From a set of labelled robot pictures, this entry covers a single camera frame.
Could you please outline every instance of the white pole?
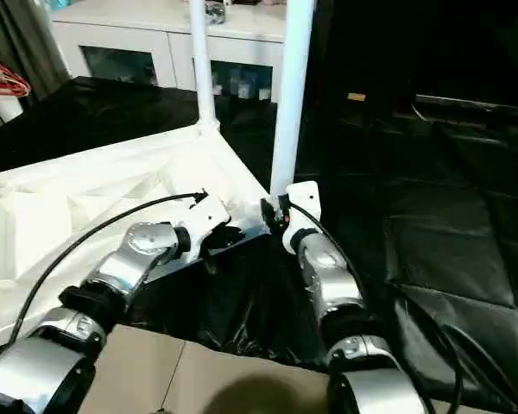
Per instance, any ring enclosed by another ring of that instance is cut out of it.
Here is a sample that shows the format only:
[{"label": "white pole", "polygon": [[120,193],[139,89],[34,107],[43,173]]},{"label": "white pole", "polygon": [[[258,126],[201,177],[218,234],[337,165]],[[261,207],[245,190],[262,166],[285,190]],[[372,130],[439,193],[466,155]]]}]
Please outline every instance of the white pole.
[{"label": "white pole", "polygon": [[192,25],[193,57],[198,89],[199,122],[207,127],[218,128],[213,100],[211,62],[207,52],[204,0],[190,0],[190,23]]},{"label": "white pole", "polygon": [[270,194],[273,197],[285,194],[286,187],[294,182],[315,3],[315,0],[287,1],[281,98],[276,116],[275,151],[270,175]]}]

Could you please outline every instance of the black mat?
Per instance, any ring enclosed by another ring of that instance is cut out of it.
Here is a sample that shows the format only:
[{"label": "black mat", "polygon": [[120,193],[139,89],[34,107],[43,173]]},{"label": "black mat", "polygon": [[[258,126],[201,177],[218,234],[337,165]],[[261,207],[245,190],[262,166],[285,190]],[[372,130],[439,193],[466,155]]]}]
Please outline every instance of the black mat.
[{"label": "black mat", "polygon": [[[268,185],[274,105],[220,98],[227,141]],[[0,171],[189,125],[191,92],[76,79],[0,128]],[[323,222],[365,280],[393,280],[445,329],[464,401],[518,409],[518,131],[306,114],[298,179],[319,182]],[[136,326],[214,349],[322,369],[294,260],[265,236],[147,286]],[[437,398],[453,374],[402,301],[370,282],[394,343]]]}]

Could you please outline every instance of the white shelf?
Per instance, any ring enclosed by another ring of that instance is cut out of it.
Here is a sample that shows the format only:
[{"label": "white shelf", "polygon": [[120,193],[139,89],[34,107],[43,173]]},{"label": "white shelf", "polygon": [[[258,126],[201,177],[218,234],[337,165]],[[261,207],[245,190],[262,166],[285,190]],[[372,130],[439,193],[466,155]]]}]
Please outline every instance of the white shelf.
[{"label": "white shelf", "polygon": [[[190,12],[182,0],[82,0],[51,17],[54,22],[190,33]],[[226,22],[208,31],[211,36],[282,43],[285,27],[285,5],[234,4],[227,8]]]}]

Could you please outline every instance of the white cabinet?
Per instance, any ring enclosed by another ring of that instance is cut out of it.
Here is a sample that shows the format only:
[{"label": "white cabinet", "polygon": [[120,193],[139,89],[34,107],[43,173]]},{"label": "white cabinet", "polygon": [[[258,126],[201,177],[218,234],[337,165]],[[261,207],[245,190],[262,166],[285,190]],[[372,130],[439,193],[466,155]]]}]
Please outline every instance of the white cabinet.
[{"label": "white cabinet", "polygon": [[177,85],[165,32],[54,22],[54,37],[73,77]]},{"label": "white cabinet", "polygon": [[[195,91],[192,36],[180,33],[169,33],[168,36],[177,85],[181,89]],[[242,92],[241,88],[238,85],[230,85],[236,80],[250,88],[250,97],[268,98],[264,93],[259,96],[261,90],[268,89],[269,97],[274,102],[278,101],[283,55],[281,43],[209,36],[207,46],[212,61],[213,83],[217,86],[214,88],[216,92],[220,92],[219,87],[222,87],[226,94],[226,89],[231,88],[231,94],[238,95],[238,89]]]},{"label": "white cabinet", "polygon": [[[280,90],[285,6],[233,5],[209,27],[216,93],[271,99]],[[51,15],[70,74],[196,89],[187,3],[82,0]]]}]

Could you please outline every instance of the red wire coil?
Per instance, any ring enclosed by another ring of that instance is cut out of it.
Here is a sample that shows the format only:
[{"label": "red wire coil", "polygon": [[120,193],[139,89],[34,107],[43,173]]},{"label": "red wire coil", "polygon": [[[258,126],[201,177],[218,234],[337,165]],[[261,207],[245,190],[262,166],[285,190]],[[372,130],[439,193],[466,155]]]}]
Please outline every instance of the red wire coil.
[{"label": "red wire coil", "polygon": [[30,92],[31,87],[25,79],[0,65],[0,96],[26,97]]}]

